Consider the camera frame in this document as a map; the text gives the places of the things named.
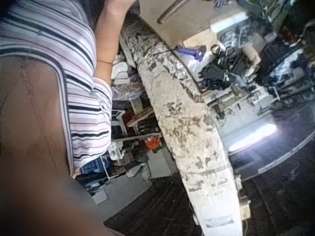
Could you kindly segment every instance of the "woman's arm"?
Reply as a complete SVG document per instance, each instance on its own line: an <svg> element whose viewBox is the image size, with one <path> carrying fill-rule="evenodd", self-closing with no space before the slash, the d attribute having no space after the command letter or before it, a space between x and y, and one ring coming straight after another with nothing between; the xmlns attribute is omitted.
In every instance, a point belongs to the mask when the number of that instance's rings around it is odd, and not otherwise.
<svg viewBox="0 0 315 236"><path fill-rule="evenodd" d="M111 84L112 63L128 9L135 0L106 0L95 29L97 64L94 76Z"/></svg>

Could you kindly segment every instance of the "dark floor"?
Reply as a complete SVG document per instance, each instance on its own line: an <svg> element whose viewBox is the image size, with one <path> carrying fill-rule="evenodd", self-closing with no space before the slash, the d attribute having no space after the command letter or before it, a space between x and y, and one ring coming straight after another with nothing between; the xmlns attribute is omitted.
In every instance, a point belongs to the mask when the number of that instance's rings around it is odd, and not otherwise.
<svg viewBox="0 0 315 236"><path fill-rule="evenodd" d="M252 201L247 236L315 236L314 141L243 186ZM308 228L302 227L303 233L300 230L290 234L290 229L304 223ZM194 224L180 176L155 180L147 192L105 225L126 236L202 235Z"/></svg>
<svg viewBox="0 0 315 236"><path fill-rule="evenodd" d="M154 180L132 204L105 222L126 236L201 236L179 175Z"/></svg>

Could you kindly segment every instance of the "cable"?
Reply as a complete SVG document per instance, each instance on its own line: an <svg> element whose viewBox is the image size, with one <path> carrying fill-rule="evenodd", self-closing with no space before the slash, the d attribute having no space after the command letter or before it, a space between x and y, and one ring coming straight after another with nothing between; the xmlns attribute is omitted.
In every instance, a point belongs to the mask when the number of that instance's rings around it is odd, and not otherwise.
<svg viewBox="0 0 315 236"><path fill-rule="evenodd" d="M248 221L245 220L244 236L247 236L247 231L248 231Z"/></svg>
<svg viewBox="0 0 315 236"><path fill-rule="evenodd" d="M285 6L287 5L288 0L284 0L283 5L280 9L280 12L274 17L274 19L272 20L272 22L274 23L276 21L276 19L281 15L281 13L283 12Z"/></svg>
<svg viewBox="0 0 315 236"><path fill-rule="evenodd" d="M174 51L174 50L175 50L175 48L173 48L173 49L168 49L168 50L163 51L163 52L159 52L159 53L154 53L154 54L152 54L152 55L149 56L148 58L145 58L145 59L143 59L142 61L140 61L140 62L138 63L138 65L137 65L137 70L139 71L139 67L140 67L141 63L143 63L144 61L146 61L146 60L148 60L148 59L150 59L150 58L152 58L152 57L154 57L154 56L156 56L156 55L163 54L163 53L168 53L168 52L172 52L172 51Z"/></svg>

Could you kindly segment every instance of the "bright light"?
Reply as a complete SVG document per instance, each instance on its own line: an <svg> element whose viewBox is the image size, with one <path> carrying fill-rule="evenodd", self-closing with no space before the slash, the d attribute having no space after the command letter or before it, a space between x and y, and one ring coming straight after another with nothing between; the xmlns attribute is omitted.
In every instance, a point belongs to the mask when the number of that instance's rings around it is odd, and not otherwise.
<svg viewBox="0 0 315 236"><path fill-rule="evenodd" d="M266 138L267 136L272 135L277 130L277 127L274 124L266 124L263 127L259 128L255 132L251 133L250 135L246 136L242 140L236 142L230 148L229 151L236 151L240 148L244 148L246 146L255 144L260 140Z"/></svg>

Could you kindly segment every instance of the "bracelet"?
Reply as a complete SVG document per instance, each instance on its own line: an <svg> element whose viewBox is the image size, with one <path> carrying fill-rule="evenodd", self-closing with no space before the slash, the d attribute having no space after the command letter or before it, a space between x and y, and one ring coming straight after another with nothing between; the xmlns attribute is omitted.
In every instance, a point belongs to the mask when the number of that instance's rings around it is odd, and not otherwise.
<svg viewBox="0 0 315 236"><path fill-rule="evenodd" d="M96 60L97 62L102 62L102 63L106 63L106 64L109 64L109 65L113 65L112 62L108 62L108 61L104 61L104 60Z"/></svg>

